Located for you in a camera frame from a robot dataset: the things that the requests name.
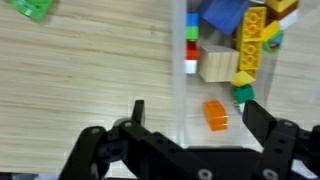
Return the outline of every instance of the white lego brick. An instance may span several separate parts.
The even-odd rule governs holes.
[[[298,20],[298,9],[279,21],[282,30],[287,29]]]
[[[266,0],[250,0],[251,2],[254,2],[254,3],[258,3],[258,4],[265,4],[266,3]]]
[[[240,111],[241,113],[244,112],[244,107],[245,107],[245,105],[246,105],[246,103],[241,103],[241,104],[239,104],[239,111]]]
[[[185,66],[185,73],[186,74],[195,74],[197,72],[197,60],[185,60],[184,66]]]

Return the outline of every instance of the beige wooden block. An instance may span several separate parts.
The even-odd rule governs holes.
[[[239,52],[222,46],[200,48],[199,74],[205,82],[230,82],[238,67]]]

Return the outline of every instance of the yellow lego brick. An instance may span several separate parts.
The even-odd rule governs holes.
[[[242,41],[240,46],[240,70],[260,68],[262,41]]]
[[[249,8],[237,29],[236,49],[240,49],[241,41],[261,41],[265,21],[265,7]]]
[[[251,69],[251,70],[245,70],[245,72],[248,73],[254,79],[257,79],[257,70]]]
[[[255,78],[251,77],[245,71],[240,71],[236,74],[236,76],[234,77],[234,80],[231,82],[231,84],[236,87],[241,87],[241,86],[250,84],[254,81],[256,81]]]
[[[279,31],[281,31],[281,27],[279,25],[279,22],[273,21],[271,24],[269,24],[267,27],[265,27],[263,29],[262,40],[263,41],[269,40],[272,36],[274,36]]]
[[[298,0],[267,0],[266,4],[268,7],[280,13],[297,1]]]

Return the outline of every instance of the toy block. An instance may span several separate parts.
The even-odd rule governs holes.
[[[184,68],[186,74],[195,74],[197,72],[197,60],[185,60],[184,61]]]
[[[198,13],[187,13],[186,20],[187,27],[199,26]]]
[[[203,46],[199,51],[199,74],[205,82],[230,82],[239,62],[239,52],[222,46]]]
[[[246,73],[245,71],[240,71],[235,75],[234,80],[231,82],[231,84],[236,87],[241,87],[254,81],[256,80],[248,73]]]
[[[282,12],[277,12],[276,10],[270,8],[267,6],[267,16],[273,20],[281,20],[284,17],[288,16],[291,14],[294,10],[298,9],[298,1],[295,3],[291,4],[288,8],[283,10]]]
[[[204,103],[204,114],[212,131],[225,130],[227,128],[227,113],[219,101]]]
[[[198,59],[198,48],[196,42],[187,41],[186,43],[186,60]]]
[[[261,51],[262,41],[241,41],[239,69],[259,69]]]
[[[227,124],[222,124],[222,125],[209,125],[211,131],[222,131],[222,130],[227,130],[228,125]]]
[[[266,5],[277,12],[282,12],[298,0],[267,0]]]
[[[199,27],[187,27],[186,28],[186,39],[189,41],[196,41],[199,38]]]
[[[247,100],[254,99],[253,88],[250,84],[247,84],[242,87],[233,87],[232,95],[238,104],[242,104],[245,103]]]
[[[246,106],[246,103],[241,103],[241,104],[239,104],[239,111],[240,111],[240,113],[243,113],[243,112],[244,112],[245,106]]]
[[[266,0],[250,0],[251,2],[254,2],[254,3],[258,3],[258,4],[265,4],[266,3]]]
[[[276,33],[281,31],[281,27],[278,23],[278,21],[273,21],[271,24],[269,24],[267,27],[263,29],[262,33],[262,40],[267,41],[271,37],[273,37]]]
[[[199,16],[221,32],[230,35],[250,7],[248,0],[203,0]]]
[[[42,19],[47,14],[52,0],[11,0],[11,4],[18,12],[27,17]]]
[[[290,13],[288,16],[284,17],[279,21],[279,24],[282,30],[287,29],[298,20],[298,12],[299,10],[296,9],[292,13]]]
[[[244,15],[237,30],[238,42],[261,41],[262,31],[266,21],[265,7],[251,7]]]
[[[282,46],[283,36],[283,31],[279,31],[269,40],[263,42],[263,50],[267,51],[270,54],[278,53]]]
[[[257,70],[251,69],[251,70],[245,70],[245,72],[248,73],[254,79],[257,79]]]

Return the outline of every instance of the black robotic claw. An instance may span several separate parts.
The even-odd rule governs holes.
[[[144,125],[144,101],[136,101],[130,120],[82,131],[60,180],[101,180],[115,161],[123,161],[138,179],[306,179],[291,170],[300,160],[320,175],[320,126],[305,131],[288,120],[277,121],[255,101],[247,101],[243,122],[264,147],[183,149]]]

